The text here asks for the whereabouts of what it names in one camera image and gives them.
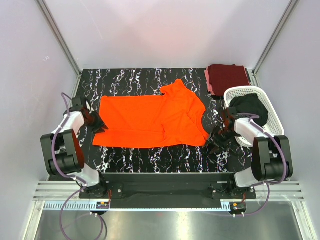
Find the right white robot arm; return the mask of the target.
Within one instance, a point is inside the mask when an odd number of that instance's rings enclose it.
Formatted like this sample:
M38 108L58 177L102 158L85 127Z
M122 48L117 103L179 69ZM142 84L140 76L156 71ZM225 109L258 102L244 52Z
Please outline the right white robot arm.
M267 132L255 122L257 119L257 114L239 113L234 107L228 107L222 112L222 127L214 128L205 143L210 154L227 151L233 137L243 137L252 145L251 166L233 173L219 191L232 199L243 198L260 185L278 185L293 173L289 139Z

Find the orange t shirt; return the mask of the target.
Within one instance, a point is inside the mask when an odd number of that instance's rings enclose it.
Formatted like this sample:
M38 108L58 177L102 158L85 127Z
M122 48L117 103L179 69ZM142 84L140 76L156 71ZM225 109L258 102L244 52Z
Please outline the orange t shirt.
M94 146L150 149L203 146L209 135L202 118L205 105L181 79L161 87L160 95L103 96L99 115L108 129Z

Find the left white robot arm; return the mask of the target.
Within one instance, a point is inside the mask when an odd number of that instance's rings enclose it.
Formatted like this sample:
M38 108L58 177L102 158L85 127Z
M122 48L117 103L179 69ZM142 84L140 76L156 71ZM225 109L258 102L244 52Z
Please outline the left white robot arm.
M102 173L85 163L77 138L83 126L91 129L93 134L109 129L86 97L74 97L60 125L40 138L45 167L50 176L73 180L86 194L103 198L109 196L110 189Z

